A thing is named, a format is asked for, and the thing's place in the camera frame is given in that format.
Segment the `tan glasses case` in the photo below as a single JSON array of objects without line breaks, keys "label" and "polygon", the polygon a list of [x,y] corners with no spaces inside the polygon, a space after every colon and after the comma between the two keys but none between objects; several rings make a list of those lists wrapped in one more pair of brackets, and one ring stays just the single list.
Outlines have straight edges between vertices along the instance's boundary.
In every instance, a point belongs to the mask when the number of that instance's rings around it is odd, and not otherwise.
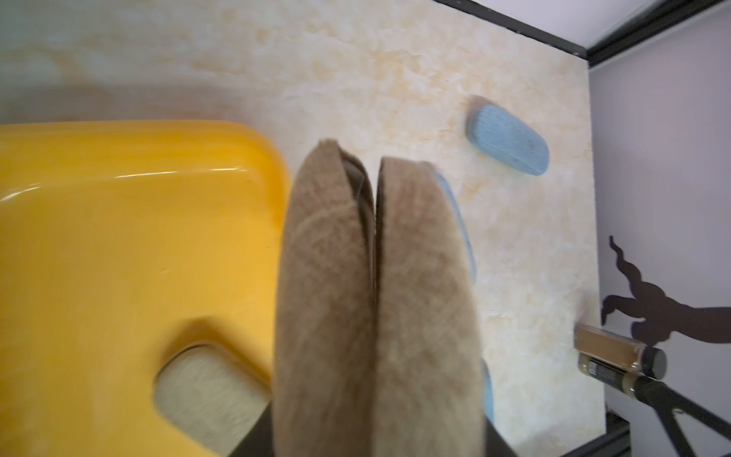
[{"label": "tan glasses case", "polygon": [[278,456],[482,456],[480,331],[434,167],[376,182],[332,140],[291,189],[276,294]]}]

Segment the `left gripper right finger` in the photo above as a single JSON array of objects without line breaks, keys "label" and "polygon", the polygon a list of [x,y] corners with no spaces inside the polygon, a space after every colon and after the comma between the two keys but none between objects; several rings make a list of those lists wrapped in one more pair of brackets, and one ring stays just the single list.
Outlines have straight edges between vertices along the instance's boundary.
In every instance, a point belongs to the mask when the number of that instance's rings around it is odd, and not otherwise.
[{"label": "left gripper right finger", "polygon": [[485,457],[516,457],[514,450],[488,419],[485,420]]}]

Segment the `beige glasses case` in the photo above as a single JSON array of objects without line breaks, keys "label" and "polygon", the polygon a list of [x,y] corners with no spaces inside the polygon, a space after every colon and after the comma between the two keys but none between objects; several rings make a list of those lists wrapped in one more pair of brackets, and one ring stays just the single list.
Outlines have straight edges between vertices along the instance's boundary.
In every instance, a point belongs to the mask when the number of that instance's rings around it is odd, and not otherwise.
[{"label": "beige glasses case", "polygon": [[158,412],[217,456],[230,456],[270,400],[270,387],[258,374],[209,344],[176,354],[154,381]]}]

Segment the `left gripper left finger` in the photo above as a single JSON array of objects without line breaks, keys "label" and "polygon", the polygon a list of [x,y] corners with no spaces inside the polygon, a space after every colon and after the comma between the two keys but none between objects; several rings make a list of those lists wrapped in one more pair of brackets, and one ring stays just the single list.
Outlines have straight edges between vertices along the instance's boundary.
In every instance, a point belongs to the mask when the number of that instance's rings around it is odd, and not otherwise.
[{"label": "left gripper left finger", "polygon": [[267,405],[230,457],[274,457],[271,405]]}]

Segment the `yellow plastic storage tray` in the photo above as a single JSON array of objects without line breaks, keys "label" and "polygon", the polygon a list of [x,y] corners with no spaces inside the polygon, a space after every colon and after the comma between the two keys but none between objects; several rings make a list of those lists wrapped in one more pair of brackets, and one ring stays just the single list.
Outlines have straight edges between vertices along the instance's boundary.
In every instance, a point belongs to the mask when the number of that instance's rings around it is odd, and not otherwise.
[{"label": "yellow plastic storage tray", "polygon": [[202,456],[156,410],[181,348],[269,375],[289,173],[223,121],[1,129],[1,452]]}]

